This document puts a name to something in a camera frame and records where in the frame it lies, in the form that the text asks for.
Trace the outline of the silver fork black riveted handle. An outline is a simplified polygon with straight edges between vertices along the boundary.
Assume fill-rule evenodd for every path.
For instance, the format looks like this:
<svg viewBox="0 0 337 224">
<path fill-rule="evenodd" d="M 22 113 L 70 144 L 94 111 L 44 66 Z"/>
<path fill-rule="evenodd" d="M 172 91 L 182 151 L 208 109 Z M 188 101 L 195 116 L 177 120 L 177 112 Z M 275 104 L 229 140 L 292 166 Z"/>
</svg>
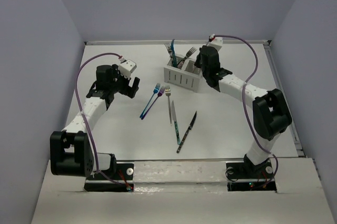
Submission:
<svg viewBox="0 0 337 224">
<path fill-rule="evenodd" d="M 185 57 L 181 60 L 181 61 L 186 61 L 190 56 L 192 56 L 195 52 L 197 51 L 197 49 L 195 47 L 192 47 L 190 50 L 187 51 L 187 53 L 185 54 Z"/>
</svg>

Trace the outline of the all blue fork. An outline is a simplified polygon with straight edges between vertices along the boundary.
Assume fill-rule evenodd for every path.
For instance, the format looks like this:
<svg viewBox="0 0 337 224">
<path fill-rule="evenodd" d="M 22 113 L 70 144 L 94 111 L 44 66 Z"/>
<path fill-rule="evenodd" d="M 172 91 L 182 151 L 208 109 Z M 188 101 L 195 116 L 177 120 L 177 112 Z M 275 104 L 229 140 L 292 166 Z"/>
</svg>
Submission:
<svg viewBox="0 0 337 224">
<path fill-rule="evenodd" d="M 176 55 L 175 55 L 175 50 L 174 50 L 174 41 L 175 41 L 175 39 L 173 39 L 171 41 L 170 48 L 171 48 L 171 51 L 172 51 L 172 65 L 173 65 L 173 67 L 177 68 Z"/>
</svg>

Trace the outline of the silver fork teal marbled handle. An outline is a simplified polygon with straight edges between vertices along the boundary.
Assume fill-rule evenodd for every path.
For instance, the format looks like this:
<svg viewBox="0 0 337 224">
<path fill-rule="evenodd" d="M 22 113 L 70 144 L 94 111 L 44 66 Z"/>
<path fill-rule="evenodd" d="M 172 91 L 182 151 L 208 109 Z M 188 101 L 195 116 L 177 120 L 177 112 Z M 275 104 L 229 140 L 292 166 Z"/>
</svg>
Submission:
<svg viewBox="0 0 337 224">
<path fill-rule="evenodd" d="M 174 67 L 174 58 L 173 58 L 173 52 L 172 52 L 172 49 L 171 49 L 171 44 L 169 43 L 165 43 L 164 44 L 169 56 L 170 56 L 170 60 L 171 60 L 171 65 Z"/>
</svg>

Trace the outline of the silver knife teal marbled handle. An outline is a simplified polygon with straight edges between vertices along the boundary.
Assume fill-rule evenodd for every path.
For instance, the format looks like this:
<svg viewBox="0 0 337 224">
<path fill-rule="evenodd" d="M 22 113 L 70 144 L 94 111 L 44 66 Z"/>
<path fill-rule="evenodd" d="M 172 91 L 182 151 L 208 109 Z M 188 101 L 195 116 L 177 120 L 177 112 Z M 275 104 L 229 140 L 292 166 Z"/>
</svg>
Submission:
<svg viewBox="0 0 337 224">
<path fill-rule="evenodd" d="M 177 123 L 174 101 L 172 101 L 171 103 L 171 113 L 172 113 L 172 119 L 173 119 L 174 128 L 175 128 L 176 140 L 177 140 L 177 144 L 179 145 L 181 143 L 181 139 L 180 139 L 180 134 L 179 134 L 179 127 Z"/>
</svg>

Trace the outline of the silver knife black speckled handle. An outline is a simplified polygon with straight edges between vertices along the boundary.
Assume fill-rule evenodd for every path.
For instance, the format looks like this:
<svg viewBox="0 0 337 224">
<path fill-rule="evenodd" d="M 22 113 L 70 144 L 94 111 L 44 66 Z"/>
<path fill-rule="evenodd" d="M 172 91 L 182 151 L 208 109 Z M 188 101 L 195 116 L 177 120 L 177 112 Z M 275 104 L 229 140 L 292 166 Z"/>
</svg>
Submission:
<svg viewBox="0 0 337 224">
<path fill-rule="evenodd" d="M 197 117 L 197 111 L 195 112 L 195 114 L 194 114 L 194 116 L 193 116 L 193 118 L 192 118 L 192 120 L 191 120 L 191 122 L 190 122 L 190 124 L 189 124 L 189 126 L 188 126 L 188 128 L 187 128 L 187 130 L 186 130 L 186 132 L 185 132 L 185 134 L 184 134 L 184 136 L 183 136 L 183 138 L 182 138 L 182 140 L 181 140 L 179 146 L 178 146 L 178 149 L 177 149 L 177 151 L 176 151 L 177 154 L 180 153 L 180 151 L 181 151 L 181 149 L 182 149 L 182 147 L 183 147 L 183 145 L 184 145 L 184 142 L 185 142 L 186 139 L 187 139 L 187 136 L 188 136 L 189 132 L 192 130 L 192 128 L 193 128 L 193 126 L 194 126 L 194 123 L 195 123 L 195 121 L 196 121 L 196 117 Z"/>
</svg>

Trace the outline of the silver fork pink handle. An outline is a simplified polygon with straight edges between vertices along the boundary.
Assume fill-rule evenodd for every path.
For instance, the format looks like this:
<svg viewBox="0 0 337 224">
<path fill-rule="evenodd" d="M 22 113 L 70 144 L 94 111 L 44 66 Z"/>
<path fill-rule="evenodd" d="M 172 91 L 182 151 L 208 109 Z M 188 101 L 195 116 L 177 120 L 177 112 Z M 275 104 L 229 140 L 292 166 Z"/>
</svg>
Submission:
<svg viewBox="0 0 337 224">
<path fill-rule="evenodd" d="M 178 68 L 181 69 L 183 65 L 184 65 L 184 61 L 181 61 L 181 62 L 178 64 Z"/>
</svg>

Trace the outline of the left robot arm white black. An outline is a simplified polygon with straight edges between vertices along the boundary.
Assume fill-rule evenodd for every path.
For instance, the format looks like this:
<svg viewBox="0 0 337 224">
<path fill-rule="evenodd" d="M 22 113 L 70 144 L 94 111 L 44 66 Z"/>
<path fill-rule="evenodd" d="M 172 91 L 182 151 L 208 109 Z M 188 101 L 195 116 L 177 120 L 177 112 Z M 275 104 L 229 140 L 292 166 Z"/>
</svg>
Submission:
<svg viewBox="0 0 337 224">
<path fill-rule="evenodd" d="M 125 60 L 119 65 L 97 66 L 96 80 L 82 108 L 64 129 L 50 136 L 52 174 L 87 178 L 98 172 L 104 179 L 116 175 L 115 155 L 95 153 L 89 131 L 108 110 L 115 94 L 134 98 L 140 79 L 135 77 L 133 84 L 129 83 L 135 69 L 136 63 L 131 60 Z"/>
</svg>

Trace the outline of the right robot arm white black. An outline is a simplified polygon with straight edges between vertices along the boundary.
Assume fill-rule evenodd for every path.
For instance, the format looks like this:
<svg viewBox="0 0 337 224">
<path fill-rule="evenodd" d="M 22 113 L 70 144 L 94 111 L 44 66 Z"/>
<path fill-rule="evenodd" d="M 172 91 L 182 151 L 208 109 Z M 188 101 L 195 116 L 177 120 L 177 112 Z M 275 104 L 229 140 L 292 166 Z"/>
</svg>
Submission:
<svg viewBox="0 0 337 224">
<path fill-rule="evenodd" d="M 248 83 L 258 67 L 257 54 L 253 48 L 251 51 L 255 57 L 255 67 L 245 81 L 220 66 L 219 52 L 213 46 L 203 45 L 194 65 L 201 69 L 211 88 L 242 102 L 254 138 L 254 143 L 244 156 L 242 171 L 247 177 L 254 178 L 267 162 L 279 135 L 292 123 L 292 117 L 279 89 L 266 90 Z"/>
</svg>

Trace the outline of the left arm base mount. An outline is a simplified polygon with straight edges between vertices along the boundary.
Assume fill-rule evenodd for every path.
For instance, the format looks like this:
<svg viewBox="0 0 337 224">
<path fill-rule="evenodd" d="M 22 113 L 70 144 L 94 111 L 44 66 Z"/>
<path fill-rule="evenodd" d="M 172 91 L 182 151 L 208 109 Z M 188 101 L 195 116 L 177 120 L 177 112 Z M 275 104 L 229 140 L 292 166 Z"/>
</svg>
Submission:
<svg viewBox="0 0 337 224">
<path fill-rule="evenodd" d="M 87 192 L 133 192 L 134 163 L 118 162 L 116 172 L 105 170 L 104 175 L 92 175 L 85 180 Z"/>
</svg>

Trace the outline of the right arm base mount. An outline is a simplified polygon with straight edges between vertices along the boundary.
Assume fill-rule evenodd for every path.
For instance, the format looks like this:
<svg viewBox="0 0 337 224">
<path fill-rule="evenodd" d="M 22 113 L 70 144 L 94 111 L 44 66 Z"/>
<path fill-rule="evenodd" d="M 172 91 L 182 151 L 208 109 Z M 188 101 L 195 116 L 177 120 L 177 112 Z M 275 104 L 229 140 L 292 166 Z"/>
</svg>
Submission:
<svg viewBox="0 0 337 224">
<path fill-rule="evenodd" d="M 257 170 L 249 170 L 244 162 L 227 162 L 225 176 L 229 192 L 277 191 L 270 161 Z"/>
</svg>

